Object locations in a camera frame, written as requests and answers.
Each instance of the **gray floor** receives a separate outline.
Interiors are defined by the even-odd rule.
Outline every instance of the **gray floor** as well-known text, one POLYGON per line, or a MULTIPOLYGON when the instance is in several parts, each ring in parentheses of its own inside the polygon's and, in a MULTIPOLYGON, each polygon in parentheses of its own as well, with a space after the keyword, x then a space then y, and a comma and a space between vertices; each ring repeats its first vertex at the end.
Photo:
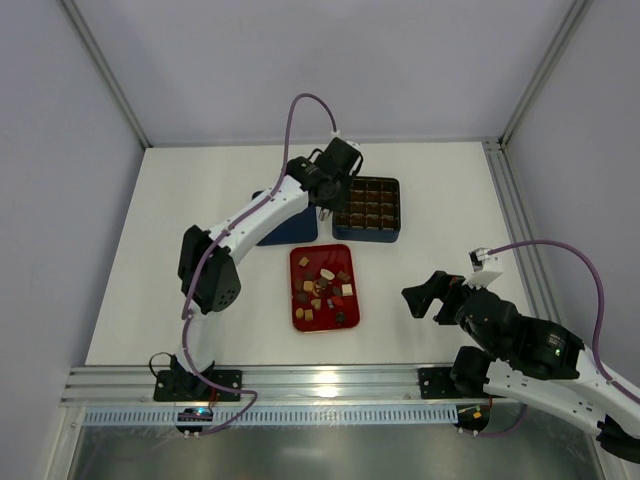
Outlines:
MULTIPOLYGON (((496 406, 492 430, 517 407, 496 406)), ((590 480, 603 479, 589 440, 570 425, 532 411, 503 438, 459 435, 452 426, 231 429, 176 439, 139 455, 175 430, 85 428, 72 479, 238 480, 590 480), (134 460, 124 457, 136 456, 134 460)))

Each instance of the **white table surface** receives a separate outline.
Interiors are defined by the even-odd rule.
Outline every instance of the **white table surface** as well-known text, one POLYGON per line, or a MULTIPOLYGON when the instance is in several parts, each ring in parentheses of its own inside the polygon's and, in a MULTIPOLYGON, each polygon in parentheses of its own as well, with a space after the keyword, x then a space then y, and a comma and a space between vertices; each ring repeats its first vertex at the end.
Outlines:
MULTIPOLYGON (((291 157, 313 146, 295 146, 291 157)), ((350 330, 305 334, 291 323, 288 255, 293 246, 256 247, 239 266, 242 293, 211 342, 227 365, 451 362, 473 344, 459 327, 413 319, 402 288, 434 270, 468 275, 467 253, 508 243, 482 145, 365 144, 361 175, 400 181, 396 243, 344 242, 352 252, 361 320, 350 330)), ((233 215, 277 176, 282 147, 147 150, 109 278, 87 365, 144 365, 179 343, 184 297, 177 276, 184 231, 233 215)), ((336 243, 330 220, 315 244, 336 243)), ((491 289, 529 314, 511 252, 491 289)))

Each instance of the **metal frame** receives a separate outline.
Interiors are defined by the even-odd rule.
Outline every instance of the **metal frame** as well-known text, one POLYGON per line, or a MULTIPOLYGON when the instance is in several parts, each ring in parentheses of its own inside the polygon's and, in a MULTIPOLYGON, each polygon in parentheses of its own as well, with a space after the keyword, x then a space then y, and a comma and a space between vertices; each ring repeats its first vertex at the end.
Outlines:
MULTIPOLYGON (((57 2, 140 145, 143 148, 152 147, 83 18, 76 0, 57 0, 57 2)), ((521 96, 504 133, 500 138, 483 141, 500 207, 512 241, 531 239, 534 237, 534 232, 511 169, 506 147, 544 88, 592 3, 593 0, 572 2, 521 96)), ((517 250, 515 255, 532 313, 537 317, 561 322, 543 257, 535 247, 517 250)), ((421 400, 417 369, 430 366, 436 365, 241 366, 235 368, 243 370, 244 387, 255 389, 260 393, 257 405, 261 406, 279 405, 284 408, 300 405, 408 406, 485 401, 484 399, 421 400)), ((87 408, 99 406, 137 406, 139 408, 154 406, 157 408, 157 404, 152 403, 151 399, 154 383, 155 379, 146 367, 72 369, 61 400, 61 407, 66 413, 47 478, 67 478, 79 439, 79 426, 87 408)), ((185 402, 171 404, 170 407, 194 405, 200 406, 198 403, 185 402)), ((602 455, 597 445, 596 451, 602 467, 608 472, 608 477, 624 471, 624 467, 620 466, 621 462, 616 461, 617 459, 612 461, 610 456, 602 455)))
MULTIPOLYGON (((118 83, 109 63, 107 62, 104 54, 102 53, 98 42, 96 41, 91 29, 87 25, 86 20, 84 19, 82 12, 80 11, 76 0, 56 0, 64 15, 69 20, 71 27, 75 31, 80 43, 84 46, 87 51, 89 58, 93 62, 96 70, 102 80, 104 81, 105 86, 111 93, 111 96, 121 111, 123 117, 127 121, 127 124, 131 128, 133 134, 138 138, 140 145, 142 148, 151 148, 153 145, 149 141, 147 135, 144 132, 142 125, 140 124, 138 118, 136 117, 135 112, 133 111, 131 104, 127 100, 122 87, 118 83)), ((500 136, 499 144, 501 147, 506 147, 511 141, 515 131, 520 126, 520 123, 530 110, 533 102, 537 98, 540 91, 543 89, 547 79, 551 75, 551 72, 557 65, 560 57, 564 53, 569 40, 577 30, 578 26, 582 22, 582 19, 586 15, 589 7, 593 3, 593 0, 573 0, 571 6, 569 7, 567 13, 564 18, 560 22, 556 33, 544 55, 542 56, 542 60, 536 67, 531 80, 527 84, 524 93, 520 97, 516 108, 514 109, 511 118, 507 122, 507 126, 505 127, 504 132, 500 136)), ((405 139, 406 141, 415 141, 419 139, 405 139)), ((441 141, 454 141, 456 139, 453 138, 442 138, 441 141)), ((461 138, 460 141, 485 141, 486 138, 478 138, 478 137, 467 137, 461 138)), ((159 144, 162 146, 187 146, 187 145, 170 145, 170 144, 159 144)))
MULTIPOLYGON (((452 403, 421 400, 418 368, 446 364, 322 365, 322 366, 220 366, 242 370, 243 388, 259 392, 261 404, 308 404, 318 401, 352 404, 452 403)), ((153 403, 155 378, 146 367, 80 367, 71 370, 62 407, 130 406, 153 403)), ((466 399, 458 403, 484 403, 466 399)), ((204 405, 179 402, 175 406, 204 405)))
POLYGON ((140 146, 142 146, 143 149, 151 147, 151 143, 144 133, 142 125, 131 108, 127 97, 122 91, 118 80, 116 80, 109 63, 104 57, 102 50, 100 50, 100 46, 98 45, 98 42, 96 42, 93 33, 91 33, 91 30, 82 16, 75 0, 57 0, 57 2, 71 24, 71 27, 75 31, 78 40, 80 40, 80 43, 89 55, 98 75, 104 82, 107 90, 109 90, 116 107, 120 110, 120 113, 127 122, 127 125, 129 125, 131 132, 136 136, 138 142, 140 142, 140 146))
POLYGON ((593 0, 573 0, 551 43, 547 47, 547 51, 533 73, 527 88, 525 88, 520 97, 511 118, 507 122, 505 131, 500 139, 500 145, 503 148, 509 145, 516 130, 527 116, 592 3, 593 0))

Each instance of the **white wall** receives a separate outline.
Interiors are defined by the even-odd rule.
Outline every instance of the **white wall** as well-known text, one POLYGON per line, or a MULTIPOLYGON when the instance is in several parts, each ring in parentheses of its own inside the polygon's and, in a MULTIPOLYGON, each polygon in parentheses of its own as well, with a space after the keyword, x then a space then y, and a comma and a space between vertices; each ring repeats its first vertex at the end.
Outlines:
POLYGON ((0 2, 0 476, 41 478, 142 151, 53 0, 0 2))
POLYGON ((361 141, 498 136, 571 1, 77 3, 152 143, 219 144, 281 142, 301 91, 361 141))
MULTIPOLYGON (((601 353, 640 385, 640 3, 596 1, 510 153, 538 235, 596 264, 607 296, 601 353)), ((595 289, 569 254, 549 252, 562 307, 592 336, 595 289)))

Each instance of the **black bracket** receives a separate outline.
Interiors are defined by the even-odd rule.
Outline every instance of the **black bracket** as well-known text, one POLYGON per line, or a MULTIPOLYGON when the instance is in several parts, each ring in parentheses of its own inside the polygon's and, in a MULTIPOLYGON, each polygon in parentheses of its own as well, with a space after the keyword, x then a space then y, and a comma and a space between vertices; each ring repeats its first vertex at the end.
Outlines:
MULTIPOLYGON (((242 388, 242 370, 219 370, 211 365, 202 375, 213 383, 227 388, 242 388)), ((186 371, 172 355, 169 370, 158 372, 153 399, 156 402, 239 402, 240 395, 223 391, 216 392, 212 398, 212 389, 192 373, 186 371)))
POLYGON ((451 380, 451 367, 419 368, 418 384, 423 400, 464 398, 451 380))

